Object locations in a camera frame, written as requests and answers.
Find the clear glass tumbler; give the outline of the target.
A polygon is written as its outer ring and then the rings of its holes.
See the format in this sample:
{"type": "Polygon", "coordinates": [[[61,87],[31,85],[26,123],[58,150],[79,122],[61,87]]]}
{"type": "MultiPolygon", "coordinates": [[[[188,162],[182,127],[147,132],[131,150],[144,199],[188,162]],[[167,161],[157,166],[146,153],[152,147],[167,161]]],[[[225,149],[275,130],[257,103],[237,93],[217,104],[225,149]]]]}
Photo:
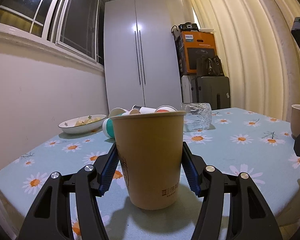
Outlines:
{"type": "Polygon", "coordinates": [[[184,132],[210,129],[212,109],[209,103],[183,103],[181,110],[184,117],[184,132]]]}

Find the pink sleeve paper cup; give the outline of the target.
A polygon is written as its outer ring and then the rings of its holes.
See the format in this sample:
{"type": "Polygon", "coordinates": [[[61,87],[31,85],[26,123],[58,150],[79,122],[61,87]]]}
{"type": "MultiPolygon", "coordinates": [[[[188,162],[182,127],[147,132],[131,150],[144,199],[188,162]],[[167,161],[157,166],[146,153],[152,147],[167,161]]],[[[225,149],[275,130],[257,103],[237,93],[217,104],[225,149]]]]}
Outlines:
{"type": "Polygon", "coordinates": [[[117,115],[122,115],[122,114],[125,114],[127,112],[128,111],[126,109],[124,109],[124,108],[116,107],[116,108],[112,109],[109,112],[108,118],[111,118],[111,117],[117,116],[117,115]]]}

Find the yellow food pieces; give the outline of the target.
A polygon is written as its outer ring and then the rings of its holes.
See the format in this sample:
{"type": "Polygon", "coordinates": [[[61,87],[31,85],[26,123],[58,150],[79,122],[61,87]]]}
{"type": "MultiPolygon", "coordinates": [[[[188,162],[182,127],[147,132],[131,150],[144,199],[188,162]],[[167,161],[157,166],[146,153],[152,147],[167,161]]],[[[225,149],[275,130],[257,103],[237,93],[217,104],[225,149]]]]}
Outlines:
{"type": "Polygon", "coordinates": [[[102,118],[99,118],[99,117],[92,118],[91,116],[88,116],[88,118],[86,120],[78,120],[75,123],[75,127],[76,126],[83,126],[83,125],[91,124],[91,123],[94,123],[94,122],[98,122],[100,120],[102,120],[102,118]]]}

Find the orange Philips cardboard box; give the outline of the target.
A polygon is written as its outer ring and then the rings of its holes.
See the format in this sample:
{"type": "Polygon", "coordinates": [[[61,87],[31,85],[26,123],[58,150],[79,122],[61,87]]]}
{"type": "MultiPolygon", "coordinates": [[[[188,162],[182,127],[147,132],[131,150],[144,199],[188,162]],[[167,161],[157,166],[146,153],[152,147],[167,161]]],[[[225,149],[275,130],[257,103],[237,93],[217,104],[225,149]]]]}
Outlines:
{"type": "Polygon", "coordinates": [[[177,38],[176,51],[181,75],[197,73],[197,59],[217,55],[213,33],[183,31],[177,38]]]}

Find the white framed window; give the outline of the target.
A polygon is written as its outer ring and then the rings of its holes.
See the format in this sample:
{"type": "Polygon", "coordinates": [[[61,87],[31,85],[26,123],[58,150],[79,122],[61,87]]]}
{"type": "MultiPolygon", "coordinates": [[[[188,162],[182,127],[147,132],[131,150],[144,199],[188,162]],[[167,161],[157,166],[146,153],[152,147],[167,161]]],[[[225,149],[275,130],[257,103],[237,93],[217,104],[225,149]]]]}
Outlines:
{"type": "Polygon", "coordinates": [[[109,0],[0,0],[0,38],[104,71],[109,0]]]}

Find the white floral bowl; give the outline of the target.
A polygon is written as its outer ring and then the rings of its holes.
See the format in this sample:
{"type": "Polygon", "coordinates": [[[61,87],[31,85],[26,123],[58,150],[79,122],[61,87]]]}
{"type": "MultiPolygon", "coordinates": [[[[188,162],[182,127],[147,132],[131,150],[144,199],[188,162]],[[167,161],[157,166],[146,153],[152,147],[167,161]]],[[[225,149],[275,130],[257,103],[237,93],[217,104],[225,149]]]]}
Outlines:
{"type": "Polygon", "coordinates": [[[66,134],[83,134],[99,129],[107,116],[93,114],[61,122],[58,127],[66,134]]]}

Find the cream pleated curtain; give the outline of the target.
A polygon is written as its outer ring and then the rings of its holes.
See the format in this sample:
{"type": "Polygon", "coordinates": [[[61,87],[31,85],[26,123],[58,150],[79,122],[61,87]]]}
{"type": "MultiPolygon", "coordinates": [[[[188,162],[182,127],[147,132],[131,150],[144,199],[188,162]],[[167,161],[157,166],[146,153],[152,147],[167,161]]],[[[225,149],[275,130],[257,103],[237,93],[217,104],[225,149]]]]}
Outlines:
{"type": "Polygon", "coordinates": [[[300,104],[300,49],[291,35],[297,0],[182,0],[211,28],[230,80],[231,105],[289,121],[300,104]]]}

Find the blue daisy tablecloth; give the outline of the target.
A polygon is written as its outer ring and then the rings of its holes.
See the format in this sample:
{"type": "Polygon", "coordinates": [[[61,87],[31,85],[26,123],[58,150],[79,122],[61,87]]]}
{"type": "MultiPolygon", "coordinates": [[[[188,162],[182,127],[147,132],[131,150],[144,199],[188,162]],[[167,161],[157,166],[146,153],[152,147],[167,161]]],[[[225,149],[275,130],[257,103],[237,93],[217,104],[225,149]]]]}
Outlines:
{"type": "MultiPolygon", "coordinates": [[[[210,130],[186,132],[191,152],[221,172],[245,172],[260,189],[277,223],[289,238],[300,225],[300,159],[293,150],[288,122],[239,108],[212,113],[210,130]]],[[[15,159],[0,171],[0,210],[18,233],[31,204],[48,176],[77,172],[109,151],[103,132],[61,133],[15,159]]],[[[170,207],[145,211],[128,196],[121,168],[108,192],[98,199],[110,239],[190,239],[202,200],[180,177],[178,200],[170,207]]]]}

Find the brown kraft paper cup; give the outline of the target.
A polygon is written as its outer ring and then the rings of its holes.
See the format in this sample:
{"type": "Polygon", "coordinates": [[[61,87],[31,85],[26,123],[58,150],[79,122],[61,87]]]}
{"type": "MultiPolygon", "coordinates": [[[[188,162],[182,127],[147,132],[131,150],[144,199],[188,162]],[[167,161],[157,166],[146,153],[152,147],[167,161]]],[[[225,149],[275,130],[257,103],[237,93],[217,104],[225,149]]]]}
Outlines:
{"type": "Polygon", "coordinates": [[[184,111],[112,117],[116,147],[130,201],[159,210],[178,198],[184,111]]]}

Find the white suitcase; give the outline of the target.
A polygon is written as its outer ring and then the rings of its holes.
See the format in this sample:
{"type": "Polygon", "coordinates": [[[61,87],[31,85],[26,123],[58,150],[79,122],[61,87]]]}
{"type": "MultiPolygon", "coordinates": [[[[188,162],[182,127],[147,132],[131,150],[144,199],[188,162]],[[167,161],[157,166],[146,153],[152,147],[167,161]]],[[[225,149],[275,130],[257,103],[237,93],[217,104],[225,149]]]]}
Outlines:
{"type": "Polygon", "coordinates": [[[183,103],[193,103],[191,81],[195,78],[195,75],[183,75],[180,79],[183,103]]]}

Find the black band white paper cup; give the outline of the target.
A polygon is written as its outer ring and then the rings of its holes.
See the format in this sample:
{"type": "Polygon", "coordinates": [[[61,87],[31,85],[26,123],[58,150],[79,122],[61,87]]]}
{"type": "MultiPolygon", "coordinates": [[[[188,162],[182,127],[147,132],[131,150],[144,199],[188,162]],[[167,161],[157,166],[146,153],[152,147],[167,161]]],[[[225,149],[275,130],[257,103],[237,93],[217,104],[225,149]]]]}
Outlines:
{"type": "Polygon", "coordinates": [[[149,108],[149,107],[137,106],[137,105],[134,105],[132,109],[138,110],[141,114],[154,113],[156,111],[155,108],[149,108]]]}

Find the dark brown handbag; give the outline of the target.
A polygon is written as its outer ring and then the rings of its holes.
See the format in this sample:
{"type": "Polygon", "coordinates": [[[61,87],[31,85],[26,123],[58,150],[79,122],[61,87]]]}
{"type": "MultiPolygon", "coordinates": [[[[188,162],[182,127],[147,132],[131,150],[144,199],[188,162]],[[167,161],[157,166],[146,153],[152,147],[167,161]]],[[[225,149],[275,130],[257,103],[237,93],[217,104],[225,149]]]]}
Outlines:
{"type": "Polygon", "coordinates": [[[202,56],[198,58],[197,76],[224,76],[221,59],[217,55],[214,57],[202,56]]]}

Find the white wardrobe cabinet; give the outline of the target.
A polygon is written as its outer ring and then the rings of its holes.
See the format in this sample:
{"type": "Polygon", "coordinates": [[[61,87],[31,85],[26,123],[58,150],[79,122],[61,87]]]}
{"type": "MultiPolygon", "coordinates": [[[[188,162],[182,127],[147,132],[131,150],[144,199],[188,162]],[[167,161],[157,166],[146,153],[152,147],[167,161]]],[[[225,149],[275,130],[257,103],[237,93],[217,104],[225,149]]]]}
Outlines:
{"type": "Polygon", "coordinates": [[[106,3],[104,71],[108,107],[181,105],[181,85],[166,0],[106,3]]]}

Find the orange sleeve paper cup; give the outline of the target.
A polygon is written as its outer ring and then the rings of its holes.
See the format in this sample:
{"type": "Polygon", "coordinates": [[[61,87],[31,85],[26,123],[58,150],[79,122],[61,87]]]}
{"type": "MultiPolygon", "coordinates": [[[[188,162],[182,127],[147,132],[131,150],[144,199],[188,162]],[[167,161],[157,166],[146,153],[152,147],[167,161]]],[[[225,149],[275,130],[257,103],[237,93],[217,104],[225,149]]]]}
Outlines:
{"type": "Polygon", "coordinates": [[[163,106],[160,106],[158,107],[156,110],[155,110],[155,113],[163,113],[163,112],[176,112],[177,110],[172,107],[172,106],[168,106],[168,105],[163,105],[163,106]]]}

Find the beige ceramic mug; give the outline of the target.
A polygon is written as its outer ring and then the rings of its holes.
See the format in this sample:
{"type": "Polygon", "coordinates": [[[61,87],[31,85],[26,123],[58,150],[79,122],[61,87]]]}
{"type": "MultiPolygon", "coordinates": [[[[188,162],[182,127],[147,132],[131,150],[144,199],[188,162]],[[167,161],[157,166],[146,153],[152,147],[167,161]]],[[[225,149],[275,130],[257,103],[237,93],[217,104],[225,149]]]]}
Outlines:
{"type": "Polygon", "coordinates": [[[292,105],[290,129],[295,139],[300,134],[300,105],[292,105]]]}

